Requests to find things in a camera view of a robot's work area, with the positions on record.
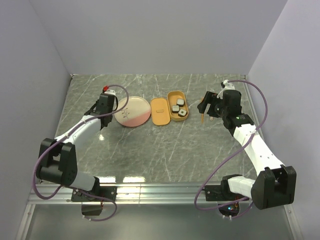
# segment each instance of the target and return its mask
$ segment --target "plate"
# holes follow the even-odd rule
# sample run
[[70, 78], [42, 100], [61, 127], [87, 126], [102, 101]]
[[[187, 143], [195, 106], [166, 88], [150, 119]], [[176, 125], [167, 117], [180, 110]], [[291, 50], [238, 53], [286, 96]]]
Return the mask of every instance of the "plate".
[[[122, 108], [127, 98], [121, 99], [118, 108]], [[114, 114], [115, 119], [123, 126], [137, 127], [144, 124], [150, 117], [151, 107], [147, 100], [140, 96], [130, 96], [124, 109]]]

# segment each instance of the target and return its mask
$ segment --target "marble surface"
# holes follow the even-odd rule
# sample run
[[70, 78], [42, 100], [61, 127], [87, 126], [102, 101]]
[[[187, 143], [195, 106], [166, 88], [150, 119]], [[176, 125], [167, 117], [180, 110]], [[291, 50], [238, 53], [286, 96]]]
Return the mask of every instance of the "marble surface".
[[[111, 183], [203, 181], [241, 146], [224, 128], [221, 119], [210, 121], [205, 114], [202, 124], [197, 105], [206, 91], [219, 92], [223, 80], [239, 78], [241, 76], [235, 74], [74, 75], [57, 136], [81, 119], [105, 85], [123, 85], [131, 96], [143, 97], [148, 102], [180, 90], [189, 107], [185, 121], [171, 120], [168, 125], [156, 126], [150, 117], [145, 124], [130, 128], [113, 118], [108, 127], [89, 138], [81, 148], [76, 148], [78, 169]], [[242, 93], [242, 111], [252, 117], [243, 83], [234, 85]], [[119, 100], [125, 97], [120, 88], [115, 90]], [[220, 181], [231, 174], [256, 178], [254, 167], [244, 152], [227, 162], [212, 180]]]

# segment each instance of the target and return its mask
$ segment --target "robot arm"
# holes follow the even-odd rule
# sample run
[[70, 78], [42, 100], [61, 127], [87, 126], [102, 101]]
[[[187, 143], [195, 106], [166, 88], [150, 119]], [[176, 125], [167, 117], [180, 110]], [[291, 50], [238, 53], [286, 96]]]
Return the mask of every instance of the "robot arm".
[[221, 86], [219, 94], [207, 91], [197, 108], [203, 114], [210, 104], [207, 114], [212, 118], [222, 118], [225, 128], [242, 146], [254, 133], [251, 143], [244, 150], [257, 174], [256, 180], [238, 174], [225, 176], [221, 181], [222, 191], [248, 197], [258, 209], [291, 204], [296, 187], [295, 169], [285, 166], [274, 156], [256, 132], [252, 119], [242, 113], [241, 93], [235, 90], [233, 84], [225, 80]]
[[82, 119], [76, 124], [85, 122], [75, 132], [69, 135], [72, 127], [66, 133], [55, 139], [46, 138], [42, 141], [39, 156], [55, 142], [68, 136], [66, 140], [53, 148], [40, 162], [36, 176], [37, 178], [60, 184], [67, 187], [81, 189], [100, 195], [100, 181], [97, 177], [78, 171], [76, 147], [79, 148], [88, 138], [107, 127], [112, 121], [112, 115], [86, 121], [92, 116], [99, 116], [113, 111], [114, 103], [118, 108], [116, 92], [111, 89], [104, 89], [96, 103], [84, 113]]

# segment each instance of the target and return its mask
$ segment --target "white backdrop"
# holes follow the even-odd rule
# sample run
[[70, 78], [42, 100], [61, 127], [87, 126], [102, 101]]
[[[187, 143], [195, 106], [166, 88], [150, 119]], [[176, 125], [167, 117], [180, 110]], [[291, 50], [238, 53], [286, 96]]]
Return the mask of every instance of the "white backdrop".
[[30, 0], [73, 74], [247, 74], [287, 0]]
[[[263, 135], [297, 172], [293, 206], [305, 240], [319, 240], [320, 1], [289, 0], [249, 73], [269, 105]], [[264, 104], [250, 91], [260, 120]]]
[[28, 1], [0, 1], [0, 239], [12, 240], [44, 138], [54, 137], [70, 75]]

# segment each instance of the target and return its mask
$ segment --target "purple cable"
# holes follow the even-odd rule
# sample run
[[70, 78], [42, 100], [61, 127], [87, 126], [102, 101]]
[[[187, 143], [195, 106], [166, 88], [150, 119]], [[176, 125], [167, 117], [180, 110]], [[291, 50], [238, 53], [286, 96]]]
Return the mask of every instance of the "purple cable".
[[[89, 122], [93, 119], [97, 119], [97, 118], [103, 118], [103, 117], [107, 117], [107, 116], [110, 116], [110, 115], [113, 115], [117, 112], [120, 112], [122, 109], [124, 109], [126, 107], [126, 105], [128, 104], [128, 101], [129, 101], [129, 93], [127, 91], [127, 89], [121, 85], [118, 85], [118, 84], [112, 84], [112, 85], [109, 85], [109, 88], [110, 87], [119, 87], [119, 88], [122, 88], [124, 91], [125, 91], [125, 94], [126, 94], [126, 101], [125, 101], [125, 104], [123, 105], [123, 107], [117, 109], [116, 111], [113, 111], [113, 112], [109, 112], [109, 113], [106, 113], [106, 114], [102, 114], [102, 115], [98, 115], [98, 116], [93, 116], [93, 117], [90, 117], [88, 119], [86, 119], [85, 121], [82, 121], [80, 122], [79, 124], [77, 124], [73, 129], [71, 129], [71, 131], [68, 133], [68, 135], [72, 135], [79, 127], [81, 127], [83, 124], [85, 124], [86, 122]], [[54, 147], [56, 147], [58, 144], [62, 143], [64, 140], [66, 140], [68, 138], [68, 136], [64, 136], [63, 138], [61, 138], [59, 141], [55, 142], [54, 144], [52, 144], [50, 147], [48, 147], [41, 155], [40, 157], [38, 158], [38, 160], [36, 161], [35, 165], [34, 165], [34, 168], [33, 168], [33, 174], [32, 174], [32, 189], [34, 191], [34, 193], [40, 198], [40, 199], [43, 199], [43, 200], [48, 200], [48, 199], [51, 199], [53, 198], [57, 192], [61, 189], [62, 185], [60, 185], [50, 196], [43, 196], [41, 195], [41, 193], [38, 191], [37, 189], [37, 185], [36, 185], [36, 173], [37, 173], [37, 168], [41, 162], [41, 160], [45, 157], [45, 155], [47, 155]], [[93, 197], [93, 198], [96, 198], [96, 199], [101, 199], [101, 197], [99, 196], [93, 196], [93, 195], [90, 195], [89, 193], [84, 193], [83, 194], [89, 196], [89, 197]], [[117, 204], [112, 201], [111, 199], [108, 199], [108, 198], [105, 198], [105, 197], [102, 197], [102, 200], [105, 200], [107, 202], [111, 202], [115, 205], [115, 210], [114, 212], [111, 214], [110, 217], [107, 217], [107, 218], [104, 218], [104, 220], [107, 220], [109, 218], [111, 218], [112, 216], [115, 215], [116, 211], [117, 211]]]
[[[261, 97], [264, 101], [264, 106], [265, 106], [265, 113], [264, 113], [264, 118], [262, 120], [262, 122], [255, 128], [255, 130], [257, 131], [258, 129], [260, 129], [262, 127], [262, 125], [265, 123], [266, 119], [267, 119], [267, 116], [268, 116], [268, 104], [267, 104], [267, 100], [264, 96], [264, 94], [262, 93], [262, 91], [255, 85], [253, 84], [252, 82], [249, 82], [249, 81], [245, 81], [245, 80], [230, 80], [228, 81], [229, 83], [233, 83], [233, 82], [240, 82], [240, 83], [245, 83], [245, 84], [249, 84], [253, 87], [255, 87], [255, 89], [258, 90], [258, 92], [261, 94]], [[213, 177], [213, 175], [226, 163], [228, 162], [230, 159], [232, 159], [234, 156], [238, 155], [239, 153], [241, 153], [252, 141], [252, 139], [254, 138], [255, 136], [255, 133], [253, 133], [249, 140], [245, 143], [245, 145], [243, 145], [239, 150], [237, 150], [235, 153], [233, 153], [231, 156], [228, 156], [227, 158], [225, 158], [214, 170], [213, 172], [208, 176], [208, 178], [204, 181], [204, 183], [200, 186], [200, 188], [198, 189], [196, 195], [195, 195], [195, 198], [194, 198], [194, 206], [196, 209], [198, 210], [202, 210], [202, 211], [207, 211], [207, 210], [214, 210], [214, 209], [218, 209], [218, 208], [221, 208], [221, 207], [224, 207], [224, 206], [228, 206], [228, 205], [231, 205], [231, 204], [234, 204], [234, 203], [237, 203], [237, 202], [241, 202], [241, 201], [245, 201], [245, 200], [248, 200], [249, 198], [248, 197], [243, 197], [241, 199], [238, 199], [238, 200], [235, 200], [235, 201], [231, 201], [231, 202], [228, 202], [228, 203], [225, 203], [225, 204], [221, 204], [221, 205], [218, 205], [218, 206], [213, 206], [213, 207], [199, 207], [197, 205], [197, 200], [198, 200], [198, 197], [201, 193], [201, 191], [204, 189], [204, 187], [206, 186], [206, 184], [210, 181], [210, 179]], [[249, 207], [243, 212], [241, 213], [240, 215], [236, 216], [236, 217], [233, 217], [234, 219], [235, 218], [238, 218], [240, 216], [242, 216], [243, 214], [247, 213], [249, 211], [249, 209], [251, 208], [251, 206], [253, 205], [253, 202], [249, 205]]]
[[100, 199], [100, 200], [103, 200], [105, 202], [113, 203], [113, 205], [114, 205], [113, 213], [108, 217], [101, 218], [101, 219], [94, 219], [94, 218], [90, 218], [88, 216], [84, 216], [85, 219], [88, 219], [88, 220], [93, 221], [93, 222], [103, 222], [105, 220], [108, 220], [108, 219], [112, 218], [116, 214], [118, 206], [117, 206], [115, 201], [113, 201], [113, 200], [111, 200], [109, 198], [102, 197], [102, 196], [91, 195], [91, 194], [89, 194], [89, 193], [87, 193], [87, 192], [85, 192], [83, 190], [80, 190], [80, 189], [79, 189], [79, 192], [82, 193], [83, 195], [86, 195], [86, 196], [90, 197], [90, 198]]

